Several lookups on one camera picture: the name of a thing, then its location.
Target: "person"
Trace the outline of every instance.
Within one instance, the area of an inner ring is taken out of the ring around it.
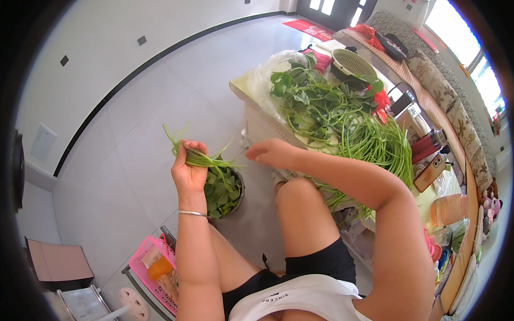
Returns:
[[[294,178],[275,186],[287,256],[286,274],[278,277],[245,259],[203,217],[207,168],[185,160],[186,148],[206,155],[208,150],[201,142],[181,143],[171,168],[180,210],[177,320],[428,320],[433,264],[416,202],[399,178],[371,163],[303,150],[279,139],[256,143],[246,152],[258,163],[324,181],[376,211],[373,290],[361,298],[353,260],[310,180]]]

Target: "orange container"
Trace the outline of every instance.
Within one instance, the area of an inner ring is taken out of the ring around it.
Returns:
[[[162,274],[167,274],[172,269],[171,263],[163,256],[150,266],[148,276],[153,280],[157,280]]]
[[[443,196],[432,203],[430,220],[432,225],[445,226],[465,218],[469,210],[467,195],[454,194]]]

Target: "red thermos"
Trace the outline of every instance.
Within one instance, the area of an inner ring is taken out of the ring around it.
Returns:
[[[447,144],[446,134],[442,129],[433,130],[423,138],[412,144],[412,163],[415,164],[421,159],[440,150]]]

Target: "plastic colander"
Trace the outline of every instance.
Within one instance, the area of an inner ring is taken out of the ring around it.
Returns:
[[[373,76],[377,72],[373,67],[358,54],[347,49],[335,49],[332,51],[335,67],[346,75]]]

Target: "wall switch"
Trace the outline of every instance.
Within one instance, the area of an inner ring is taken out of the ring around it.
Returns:
[[[35,136],[34,144],[32,145],[30,153],[43,163],[46,162],[48,152],[50,151],[53,142],[56,141],[56,138],[56,133],[52,132],[50,128],[40,123],[38,134]]]
[[[64,57],[61,59],[61,65],[66,65],[66,63],[69,61],[68,56],[64,55]]]
[[[142,36],[141,38],[139,38],[137,40],[138,44],[141,46],[142,44],[144,44],[146,42],[146,37],[145,36]]]

